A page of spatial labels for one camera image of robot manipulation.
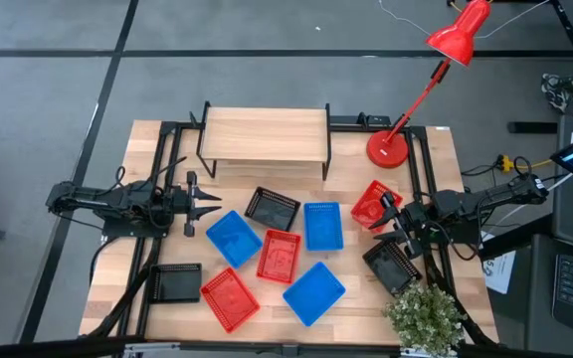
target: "wooden table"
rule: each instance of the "wooden table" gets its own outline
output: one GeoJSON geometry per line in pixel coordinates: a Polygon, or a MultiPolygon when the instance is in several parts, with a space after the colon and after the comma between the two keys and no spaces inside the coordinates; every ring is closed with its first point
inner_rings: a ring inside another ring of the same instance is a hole
{"type": "MultiPolygon", "coordinates": [[[[134,123],[127,144],[123,165],[127,168],[124,182],[149,175],[156,147],[160,121],[138,120],[134,123]]],[[[428,127],[428,139],[438,190],[463,191],[460,169],[450,130],[428,127]]],[[[188,170],[198,174],[200,187],[223,198],[223,209],[196,222],[196,237],[183,236],[184,218],[176,220],[170,235],[163,240],[160,264],[202,263],[203,282],[207,282],[228,264],[205,236],[211,227],[230,210],[244,213],[257,186],[263,186],[288,197],[306,202],[336,201],[340,204],[344,249],[339,252],[300,251],[297,277],[312,265],[324,262],[346,287],[346,293],[311,327],[305,327],[282,298],[287,286],[256,278],[259,254],[240,269],[238,274],[261,305],[261,309],[238,330],[228,334],[222,328],[204,299],[199,303],[153,304],[149,311],[145,337],[158,340],[299,342],[322,344],[397,345],[400,339],[381,308],[392,297],[362,260],[362,255],[376,242],[372,235],[350,216],[350,209],[373,179],[377,179],[404,197],[412,200],[412,184],[408,164],[395,169],[382,169],[366,157],[367,133],[332,133],[333,165],[324,182],[319,166],[312,163],[263,163],[258,161],[221,161],[218,175],[211,179],[195,155],[198,130],[184,130],[179,155],[188,159],[176,170],[175,182],[184,182],[188,170]]],[[[419,143],[416,152],[421,153],[419,143]]],[[[426,188],[421,155],[418,167],[422,187],[426,188]]],[[[202,206],[213,205],[207,202],[202,206]]],[[[266,228],[246,219],[260,238],[266,228]]],[[[302,214],[297,215],[291,231],[302,233],[302,214]]],[[[125,290],[134,249],[134,238],[118,239],[98,257],[95,277],[81,324],[81,333],[96,328],[125,290]]],[[[468,255],[470,251],[461,246],[468,255]]],[[[490,338],[497,340],[494,319],[478,259],[460,260],[451,249],[451,261],[459,299],[472,319],[490,338]]],[[[413,260],[423,271],[421,258],[413,260]]],[[[134,333],[141,296],[136,298],[128,333],[134,333]]]]}

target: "lamp base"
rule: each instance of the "lamp base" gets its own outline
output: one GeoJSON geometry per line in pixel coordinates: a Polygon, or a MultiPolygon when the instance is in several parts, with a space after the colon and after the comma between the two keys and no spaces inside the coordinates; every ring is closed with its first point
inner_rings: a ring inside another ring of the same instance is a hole
{"type": "Polygon", "coordinates": [[[366,153],[375,165],[382,168],[395,168],[402,165],[408,158],[408,144],[402,134],[396,134],[392,144],[388,144],[384,141],[388,134],[390,131],[387,130],[373,134],[368,139],[366,153]]]}

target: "red plastic basket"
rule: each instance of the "red plastic basket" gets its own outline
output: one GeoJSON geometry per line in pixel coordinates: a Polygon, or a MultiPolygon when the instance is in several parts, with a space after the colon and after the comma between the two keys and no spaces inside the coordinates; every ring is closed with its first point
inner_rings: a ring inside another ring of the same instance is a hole
{"type": "Polygon", "coordinates": [[[268,229],[256,275],[280,283],[293,283],[301,236],[268,229]]]}
{"type": "Polygon", "coordinates": [[[227,333],[240,327],[260,305],[232,268],[220,272],[200,288],[207,304],[227,333]]]}
{"type": "MultiPolygon", "coordinates": [[[[377,180],[373,180],[373,182],[368,186],[368,189],[366,189],[364,194],[362,194],[362,197],[359,198],[357,204],[355,204],[353,209],[350,211],[350,215],[353,217],[353,219],[355,219],[355,221],[361,224],[364,228],[368,228],[376,221],[378,221],[382,215],[384,215],[384,207],[382,207],[379,199],[386,191],[393,193],[393,197],[395,198],[395,206],[399,207],[404,198],[390,190],[384,184],[378,182],[377,180]]],[[[372,229],[371,232],[381,233],[383,230],[384,225],[380,226],[379,228],[372,229]]]]}

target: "floor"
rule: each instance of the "floor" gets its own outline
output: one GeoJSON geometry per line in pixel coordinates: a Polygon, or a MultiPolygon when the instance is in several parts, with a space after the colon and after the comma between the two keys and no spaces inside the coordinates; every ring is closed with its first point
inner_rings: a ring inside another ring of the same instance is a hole
{"type": "MultiPolygon", "coordinates": [[[[0,49],[113,50],[129,0],[0,0],[0,49]]],[[[573,23],[573,1],[563,1],[573,23]]],[[[426,31],[452,23],[453,9],[385,0],[426,31]]],[[[494,4],[486,34],[529,5],[494,4]]],[[[377,0],[140,1],[127,50],[364,49],[423,50],[425,35],[396,22],[377,0]]],[[[569,50],[551,7],[542,6],[487,39],[479,50],[569,50]]],[[[0,58],[0,344],[17,339],[40,262],[55,223],[44,205],[51,186],[67,180],[95,113],[109,58],[0,58]]],[[[204,100],[234,106],[321,106],[333,113],[396,116],[423,89],[435,59],[130,58],[122,59],[85,178],[106,187],[121,162],[134,119],[185,120],[204,100]]],[[[545,159],[553,135],[514,135],[512,120],[555,121],[539,89],[543,73],[573,75],[573,61],[478,59],[452,67],[413,116],[416,124],[453,129],[460,166],[497,154],[545,159]]],[[[537,171],[552,173],[551,167],[537,171]]],[[[497,174],[497,181],[510,177],[497,174]]],[[[473,190],[490,176],[466,178],[473,190]]],[[[548,213],[551,201],[512,222],[548,213]]],[[[509,209],[497,211],[496,217],[509,209]]],[[[90,214],[77,218],[98,222],[90,214]]],[[[38,340],[76,336],[87,296],[98,232],[72,225],[37,333],[38,340]]],[[[517,254],[510,293],[490,292],[501,341],[522,346],[528,252],[517,254]]],[[[184,356],[203,356],[184,353],[184,356]]]]}

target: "wooden shelf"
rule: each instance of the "wooden shelf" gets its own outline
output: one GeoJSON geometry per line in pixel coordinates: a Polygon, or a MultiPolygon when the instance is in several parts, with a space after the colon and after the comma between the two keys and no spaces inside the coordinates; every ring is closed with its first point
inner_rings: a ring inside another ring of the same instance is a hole
{"type": "Polygon", "coordinates": [[[209,107],[201,156],[323,163],[326,136],[324,109],[209,107]]]}

